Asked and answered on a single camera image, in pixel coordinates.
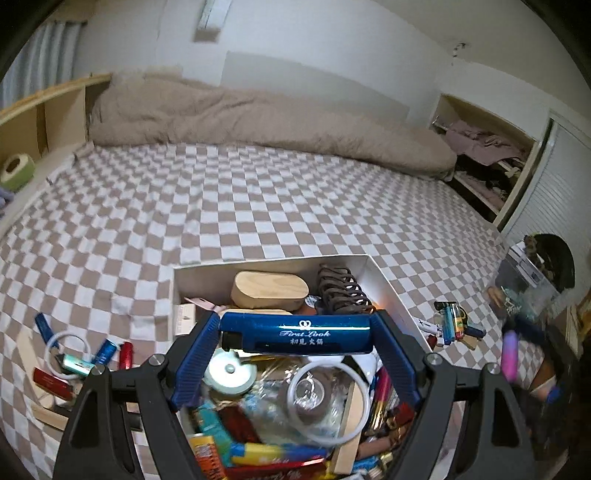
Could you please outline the mint round tape measure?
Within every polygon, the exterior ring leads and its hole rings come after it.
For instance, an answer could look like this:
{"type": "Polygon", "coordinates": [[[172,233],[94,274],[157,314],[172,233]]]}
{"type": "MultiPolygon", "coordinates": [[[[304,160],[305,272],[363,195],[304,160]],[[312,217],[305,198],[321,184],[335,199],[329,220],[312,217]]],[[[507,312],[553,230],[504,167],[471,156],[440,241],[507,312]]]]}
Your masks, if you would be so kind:
{"type": "Polygon", "coordinates": [[[256,366],[242,363],[232,351],[216,349],[204,372],[204,383],[226,396],[240,396],[256,382],[256,366]]]}

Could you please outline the white J-King lighter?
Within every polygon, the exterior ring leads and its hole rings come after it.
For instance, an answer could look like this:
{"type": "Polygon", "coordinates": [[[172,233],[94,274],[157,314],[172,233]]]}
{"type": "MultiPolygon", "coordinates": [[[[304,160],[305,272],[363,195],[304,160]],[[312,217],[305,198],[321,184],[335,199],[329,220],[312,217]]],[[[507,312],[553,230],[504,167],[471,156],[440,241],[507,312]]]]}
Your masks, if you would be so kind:
{"type": "Polygon", "coordinates": [[[443,330],[439,324],[434,324],[419,318],[415,318],[415,323],[425,338],[429,339],[431,337],[435,337],[438,344],[442,344],[444,342],[443,330]]]}

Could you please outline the white shoe box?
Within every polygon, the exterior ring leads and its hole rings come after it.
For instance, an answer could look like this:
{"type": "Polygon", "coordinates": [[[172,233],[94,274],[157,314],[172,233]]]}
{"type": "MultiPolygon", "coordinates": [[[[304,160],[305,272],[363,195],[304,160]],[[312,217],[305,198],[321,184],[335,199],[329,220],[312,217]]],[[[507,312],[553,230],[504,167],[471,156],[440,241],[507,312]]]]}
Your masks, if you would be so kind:
{"type": "MultiPolygon", "coordinates": [[[[171,330],[191,330],[198,311],[211,311],[219,319],[228,313],[335,315],[325,311],[318,295],[317,274],[322,264],[349,268],[375,312],[386,311],[390,329],[414,366],[421,396],[415,407],[399,399],[420,410],[430,392],[431,370],[426,359],[431,347],[390,282],[367,255],[178,268],[173,274],[171,330]],[[230,293],[235,275],[242,271],[294,274],[307,282],[310,293],[293,311],[239,308],[230,293]]],[[[216,349],[222,349],[220,330],[216,349]]],[[[190,406],[197,410],[205,442],[217,447],[225,470],[252,466],[231,463],[230,447],[234,443],[297,444],[329,450],[324,460],[332,475],[354,478],[363,473],[377,479],[430,476],[445,431],[428,427],[421,413],[409,425],[386,431],[386,405],[391,394],[398,394],[374,344],[367,354],[326,356],[224,351],[235,352],[242,363],[256,366],[256,382],[245,394],[226,396],[208,387],[202,377],[195,403],[190,406]]]]}

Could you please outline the clear blue lighter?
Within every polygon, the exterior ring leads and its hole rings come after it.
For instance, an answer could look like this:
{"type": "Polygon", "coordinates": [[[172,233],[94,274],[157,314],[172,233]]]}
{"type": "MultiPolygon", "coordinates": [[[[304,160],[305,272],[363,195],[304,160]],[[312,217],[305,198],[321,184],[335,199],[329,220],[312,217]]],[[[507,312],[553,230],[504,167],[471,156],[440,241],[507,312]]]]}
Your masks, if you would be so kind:
{"type": "Polygon", "coordinates": [[[451,345],[456,340],[454,305],[445,303],[442,310],[442,332],[445,345],[451,345]]]}

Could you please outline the yellow blue lighter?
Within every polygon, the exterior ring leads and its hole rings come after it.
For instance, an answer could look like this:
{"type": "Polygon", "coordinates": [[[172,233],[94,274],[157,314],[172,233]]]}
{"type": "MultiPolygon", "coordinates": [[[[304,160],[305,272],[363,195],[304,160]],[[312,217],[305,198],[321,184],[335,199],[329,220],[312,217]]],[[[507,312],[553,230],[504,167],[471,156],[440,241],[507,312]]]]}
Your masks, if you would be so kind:
{"type": "Polygon", "coordinates": [[[297,444],[234,443],[230,447],[230,461],[233,465],[304,462],[325,459],[328,456],[329,450],[325,448],[297,444]]]}

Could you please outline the teal lighter on bed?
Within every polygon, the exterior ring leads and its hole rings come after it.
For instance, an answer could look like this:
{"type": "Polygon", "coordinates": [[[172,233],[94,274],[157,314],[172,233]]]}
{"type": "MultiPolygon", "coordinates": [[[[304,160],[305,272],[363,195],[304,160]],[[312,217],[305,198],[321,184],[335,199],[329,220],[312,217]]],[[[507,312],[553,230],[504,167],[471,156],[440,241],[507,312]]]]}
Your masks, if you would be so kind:
{"type": "Polygon", "coordinates": [[[64,371],[80,377],[87,377],[94,367],[92,363],[69,354],[59,354],[57,360],[64,371]]]}

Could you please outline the upper wooden oval block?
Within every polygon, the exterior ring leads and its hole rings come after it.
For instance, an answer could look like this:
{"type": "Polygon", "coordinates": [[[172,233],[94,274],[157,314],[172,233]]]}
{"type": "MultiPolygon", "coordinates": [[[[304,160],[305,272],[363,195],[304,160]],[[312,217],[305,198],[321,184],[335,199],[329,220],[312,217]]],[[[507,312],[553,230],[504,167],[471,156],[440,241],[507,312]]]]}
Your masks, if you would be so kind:
{"type": "Polygon", "coordinates": [[[239,308],[297,310],[310,290],[294,274],[242,271],[235,275],[230,297],[239,308]]]}

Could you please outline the red lighter with gold text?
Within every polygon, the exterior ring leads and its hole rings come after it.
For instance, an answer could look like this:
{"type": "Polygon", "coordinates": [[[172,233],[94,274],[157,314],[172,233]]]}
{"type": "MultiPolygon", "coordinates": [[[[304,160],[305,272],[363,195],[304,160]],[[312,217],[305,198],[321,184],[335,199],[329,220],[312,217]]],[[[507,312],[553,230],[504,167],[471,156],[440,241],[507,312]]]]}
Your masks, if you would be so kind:
{"type": "Polygon", "coordinates": [[[269,465],[231,467],[225,470],[229,480],[303,480],[322,479],[327,471],[324,459],[269,465]]]}

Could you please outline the red lighter on bed left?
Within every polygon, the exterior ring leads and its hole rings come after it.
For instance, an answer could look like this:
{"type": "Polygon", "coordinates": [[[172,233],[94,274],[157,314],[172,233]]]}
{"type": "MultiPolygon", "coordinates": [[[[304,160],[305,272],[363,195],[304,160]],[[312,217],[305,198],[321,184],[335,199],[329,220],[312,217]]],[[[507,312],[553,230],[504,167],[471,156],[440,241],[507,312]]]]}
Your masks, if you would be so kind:
{"type": "Polygon", "coordinates": [[[33,369],[33,381],[37,386],[61,400],[71,401],[75,397],[73,387],[67,381],[39,368],[33,369]]]}

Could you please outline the blue lighter far left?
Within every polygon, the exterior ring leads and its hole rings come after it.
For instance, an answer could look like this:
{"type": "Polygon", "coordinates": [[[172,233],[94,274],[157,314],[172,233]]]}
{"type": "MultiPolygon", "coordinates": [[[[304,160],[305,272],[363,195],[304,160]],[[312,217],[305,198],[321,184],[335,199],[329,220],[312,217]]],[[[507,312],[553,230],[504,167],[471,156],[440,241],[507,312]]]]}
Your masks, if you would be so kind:
{"type": "Polygon", "coordinates": [[[48,344],[48,342],[53,337],[54,333],[53,333],[53,330],[51,329],[45,315],[43,313],[38,313],[35,316],[34,320],[35,320],[35,324],[37,326],[37,329],[42,337],[43,342],[45,344],[48,344]]]}

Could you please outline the wooden flat stick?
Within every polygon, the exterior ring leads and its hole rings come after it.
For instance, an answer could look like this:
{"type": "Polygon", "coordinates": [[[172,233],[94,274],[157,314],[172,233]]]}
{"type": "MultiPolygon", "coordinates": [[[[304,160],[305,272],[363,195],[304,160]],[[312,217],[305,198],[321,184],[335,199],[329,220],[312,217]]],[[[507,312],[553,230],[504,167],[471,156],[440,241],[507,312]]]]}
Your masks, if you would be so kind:
{"type": "Polygon", "coordinates": [[[68,421],[67,417],[52,410],[55,404],[54,397],[37,386],[33,381],[34,370],[38,367],[38,362],[31,339],[27,334],[18,337],[17,348],[24,366],[26,378],[31,383],[34,392],[35,400],[31,407],[33,416],[41,423],[63,432],[68,421]]]}

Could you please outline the purple plush toy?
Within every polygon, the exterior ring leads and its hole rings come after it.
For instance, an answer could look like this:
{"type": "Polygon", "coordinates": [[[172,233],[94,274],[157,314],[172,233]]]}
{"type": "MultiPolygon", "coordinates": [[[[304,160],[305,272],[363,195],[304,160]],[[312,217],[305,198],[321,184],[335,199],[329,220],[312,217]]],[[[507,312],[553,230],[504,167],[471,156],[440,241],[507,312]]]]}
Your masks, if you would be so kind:
{"type": "Polygon", "coordinates": [[[0,188],[0,217],[4,216],[4,209],[6,206],[14,200],[14,193],[0,188]]]}

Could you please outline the beige quilted duvet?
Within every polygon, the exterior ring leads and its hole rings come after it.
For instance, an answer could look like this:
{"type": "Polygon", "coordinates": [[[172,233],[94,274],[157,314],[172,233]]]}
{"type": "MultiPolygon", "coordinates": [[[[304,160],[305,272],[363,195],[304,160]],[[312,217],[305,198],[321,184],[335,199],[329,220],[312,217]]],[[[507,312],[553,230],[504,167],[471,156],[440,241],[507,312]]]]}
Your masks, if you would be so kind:
{"type": "Polygon", "coordinates": [[[334,155],[443,179],[457,156],[435,132],[304,98],[213,86],[163,72],[114,75],[95,101],[97,145],[256,145],[334,155]]]}

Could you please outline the grey curtain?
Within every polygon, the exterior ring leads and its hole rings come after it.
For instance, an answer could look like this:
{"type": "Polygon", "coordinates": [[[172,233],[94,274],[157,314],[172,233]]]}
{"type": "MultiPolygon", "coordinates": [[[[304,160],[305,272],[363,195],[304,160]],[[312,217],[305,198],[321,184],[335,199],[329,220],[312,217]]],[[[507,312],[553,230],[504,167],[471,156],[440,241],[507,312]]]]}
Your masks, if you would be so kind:
{"type": "Polygon", "coordinates": [[[27,41],[1,81],[1,108],[73,79],[84,23],[50,21],[27,41]]]}

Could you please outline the white hanging tissue pouch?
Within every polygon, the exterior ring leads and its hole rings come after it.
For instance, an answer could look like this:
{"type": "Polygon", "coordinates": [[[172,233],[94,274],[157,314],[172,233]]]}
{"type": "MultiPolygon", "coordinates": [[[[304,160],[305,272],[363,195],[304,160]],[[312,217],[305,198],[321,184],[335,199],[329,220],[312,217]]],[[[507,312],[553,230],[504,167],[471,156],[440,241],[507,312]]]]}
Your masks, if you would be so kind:
{"type": "Polygon", "coordinates": [[[221,31],[231,5],[232,0],[205,0],[198,19],[197,29],[214,33],[221,31]]]}

